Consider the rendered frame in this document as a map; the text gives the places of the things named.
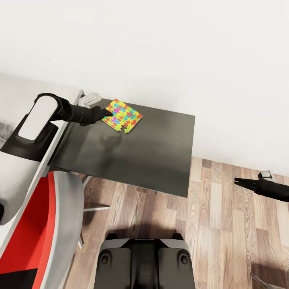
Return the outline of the jigsaw puzzle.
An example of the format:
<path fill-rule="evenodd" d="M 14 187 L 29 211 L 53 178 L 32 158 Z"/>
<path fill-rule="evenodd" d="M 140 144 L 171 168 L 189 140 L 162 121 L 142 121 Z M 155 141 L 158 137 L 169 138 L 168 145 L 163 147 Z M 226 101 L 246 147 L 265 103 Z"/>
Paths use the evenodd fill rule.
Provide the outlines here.
<path fill-rule="evenodd" d="M 122 103 L 117 98 L 112 101 L 106 109 L 110 111 L 113 116 L 106 116 L 102 120 L 116 131 L 121 131 L 121 128 L 124 125 L 124 127 L 127 128 L 125 129 L 125 133 L 128 133 L 142 118 L 140 113 Z"/>

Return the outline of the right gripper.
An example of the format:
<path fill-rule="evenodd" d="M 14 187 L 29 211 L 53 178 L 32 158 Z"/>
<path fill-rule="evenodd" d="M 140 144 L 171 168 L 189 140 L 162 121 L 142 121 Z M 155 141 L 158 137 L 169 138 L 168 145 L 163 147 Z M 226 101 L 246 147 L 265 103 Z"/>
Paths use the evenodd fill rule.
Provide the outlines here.
<path fill-rule="evenodd" d="M 257 195 L 287 202 L 289 199 L 289 186 L 281 183 L 267 181 L 266 179 L 235 178 L 234 184 L 254 191 Z"/>

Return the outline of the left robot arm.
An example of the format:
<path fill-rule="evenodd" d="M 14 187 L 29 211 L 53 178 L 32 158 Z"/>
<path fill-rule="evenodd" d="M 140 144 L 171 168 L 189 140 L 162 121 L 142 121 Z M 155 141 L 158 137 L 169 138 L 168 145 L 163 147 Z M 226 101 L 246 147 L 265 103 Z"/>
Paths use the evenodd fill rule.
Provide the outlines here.
<path fill-rule="evenodd" d="M 51 121 L 93 124 L 106 116 L 107 109 L 90 105 L 101 100 L 98 93 L 89 93 L 78 106 L 53 93 L 40 93 L 0 149 L 0 226 L 7 224 L 23 205 L 29 187 L 59 127 Z"/>

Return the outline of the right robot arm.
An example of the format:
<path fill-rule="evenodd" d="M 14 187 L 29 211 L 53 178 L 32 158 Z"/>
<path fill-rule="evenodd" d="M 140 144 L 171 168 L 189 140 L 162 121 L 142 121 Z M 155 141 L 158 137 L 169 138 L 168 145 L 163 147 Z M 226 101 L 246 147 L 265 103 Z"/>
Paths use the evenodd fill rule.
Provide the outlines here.
<path fill-rule="evenodd" d="M 275 183 L 275 177 L 270 170 L 258 174 L 258 180 L 235 178 L 234 184 L 276 200 L 289 202 L 289 186 Z"/>

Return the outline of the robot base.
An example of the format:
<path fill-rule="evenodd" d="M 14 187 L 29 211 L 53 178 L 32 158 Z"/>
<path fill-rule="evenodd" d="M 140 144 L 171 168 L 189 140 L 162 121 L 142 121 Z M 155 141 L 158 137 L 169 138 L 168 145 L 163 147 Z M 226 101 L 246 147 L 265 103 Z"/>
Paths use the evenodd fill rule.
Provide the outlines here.
<path fill-rule="evenodd" d="M 94 289 L 195 289 L 192 260 L 181 233 L 173 239 L 117 239 L 101 244 Z"/>

